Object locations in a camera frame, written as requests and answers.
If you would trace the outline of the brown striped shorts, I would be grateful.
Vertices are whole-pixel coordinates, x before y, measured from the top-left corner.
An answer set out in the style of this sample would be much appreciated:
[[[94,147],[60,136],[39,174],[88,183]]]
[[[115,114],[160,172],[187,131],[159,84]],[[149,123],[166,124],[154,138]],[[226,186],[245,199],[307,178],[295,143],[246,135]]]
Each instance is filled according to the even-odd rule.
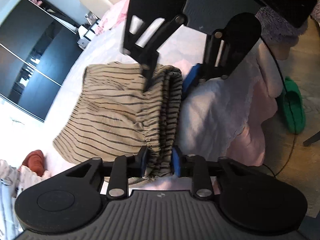
[[[93,157],[114,161],[150,151],[146,177],[166,176],[176,137],[183,77],[174,66],[158,65],[151,87],[144,89],[138,64],[93,64],[86,67],[82,91],[53,145],[66,161]]]

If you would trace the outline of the stack of folded clothes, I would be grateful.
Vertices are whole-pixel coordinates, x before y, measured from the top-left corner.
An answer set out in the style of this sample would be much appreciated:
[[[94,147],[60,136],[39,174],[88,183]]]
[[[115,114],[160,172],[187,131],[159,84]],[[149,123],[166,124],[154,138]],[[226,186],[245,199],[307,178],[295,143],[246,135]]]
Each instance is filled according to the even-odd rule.
[[[15,214],[15,202],[19,194],[50,177],[47,170],[43,176],[38,176],[26,166],[17,169],[1,160],[1,239],[15,239],[23,231]]]

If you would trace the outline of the purple fluffy blanket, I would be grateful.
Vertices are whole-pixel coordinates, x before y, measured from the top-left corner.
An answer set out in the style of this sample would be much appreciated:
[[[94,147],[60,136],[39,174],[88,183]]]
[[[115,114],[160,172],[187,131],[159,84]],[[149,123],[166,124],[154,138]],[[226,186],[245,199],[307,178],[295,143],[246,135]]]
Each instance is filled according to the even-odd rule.
[[[293,47],[308,28],[307,21],[300,28],[293,27],[270,7],[260,8],[256,17],[262,26],[262,37],[268,45],[287,44]]]

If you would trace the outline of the grey pink-dotted bed cover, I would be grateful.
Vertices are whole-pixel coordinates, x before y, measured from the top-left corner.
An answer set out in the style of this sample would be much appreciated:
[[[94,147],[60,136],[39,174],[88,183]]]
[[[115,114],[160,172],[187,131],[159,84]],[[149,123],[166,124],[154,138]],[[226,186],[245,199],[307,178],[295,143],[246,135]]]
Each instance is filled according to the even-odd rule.
[[[121,53],[125,25],[95,36],[79,56],[60,88],[44,122],[12,106],[1,106],[1,158],[19,167],[33,150],[42,150],[47,168],[56,175],[71,167],[53,141],[71,115],[82,89],[85,68],[92,64],[132,64]],[[274,116],[281,85],[276,66],[262,42],[226,79],[211,79],[196,87],[181,105],[176,143],[185,154],[215,161],[228,156],[248,166],[260,166],[265,156],[263,121]]]

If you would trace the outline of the light pink pillow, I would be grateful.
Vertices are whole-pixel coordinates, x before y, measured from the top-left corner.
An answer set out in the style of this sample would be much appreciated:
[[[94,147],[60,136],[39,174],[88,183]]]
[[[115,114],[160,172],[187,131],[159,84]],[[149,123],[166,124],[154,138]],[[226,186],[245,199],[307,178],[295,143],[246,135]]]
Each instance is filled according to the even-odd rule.
[[[121,0],[111,7],[103,16],[98,24],[97,35],[102,34],[114,27],[117,27],[121,22],[124,22],[127,17],[129,0]]]

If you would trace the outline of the white nightstand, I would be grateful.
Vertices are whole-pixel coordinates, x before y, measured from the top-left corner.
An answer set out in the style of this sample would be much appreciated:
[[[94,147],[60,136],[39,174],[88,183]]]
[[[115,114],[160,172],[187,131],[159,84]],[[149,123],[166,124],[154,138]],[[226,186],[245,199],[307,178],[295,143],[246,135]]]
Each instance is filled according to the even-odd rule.
[[[98,24],[100,22],[100,19],[92,12],[86,14],[85,19],[87,23],[78,28],[79,39],[77,44],[82,50],[84,50],[98,34]]]

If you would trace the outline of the rust red folded garment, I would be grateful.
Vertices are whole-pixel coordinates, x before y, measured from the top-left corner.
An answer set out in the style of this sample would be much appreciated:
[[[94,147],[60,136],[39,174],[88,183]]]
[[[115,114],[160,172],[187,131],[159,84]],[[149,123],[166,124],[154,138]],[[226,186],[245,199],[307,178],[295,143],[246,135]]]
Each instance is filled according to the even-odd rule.
[[[39,177],[44,175],[45,170],[45,157],[41,150],[35,150],[30,152],[24,161],[22,166],[28,167],[31,171],[35,172]]]

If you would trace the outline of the green slipper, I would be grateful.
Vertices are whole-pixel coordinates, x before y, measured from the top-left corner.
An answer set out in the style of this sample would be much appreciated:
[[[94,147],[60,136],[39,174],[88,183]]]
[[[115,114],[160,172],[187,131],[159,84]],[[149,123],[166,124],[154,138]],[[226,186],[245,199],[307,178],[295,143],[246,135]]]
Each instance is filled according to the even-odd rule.
[[[298,85],[289,76],[285,77],[284,84],[281,104],[285,124],[291,133],[300,134],[306,125],[302,95]]]

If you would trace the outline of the black sliding wardrobe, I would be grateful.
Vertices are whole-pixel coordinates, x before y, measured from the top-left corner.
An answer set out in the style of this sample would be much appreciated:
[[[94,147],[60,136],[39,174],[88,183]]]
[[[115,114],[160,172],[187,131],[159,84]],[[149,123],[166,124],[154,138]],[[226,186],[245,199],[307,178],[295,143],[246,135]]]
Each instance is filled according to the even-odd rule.
[[[1,98],[44,121],[82,53],[78,39],[36,2],[20,0],[1,24]]]

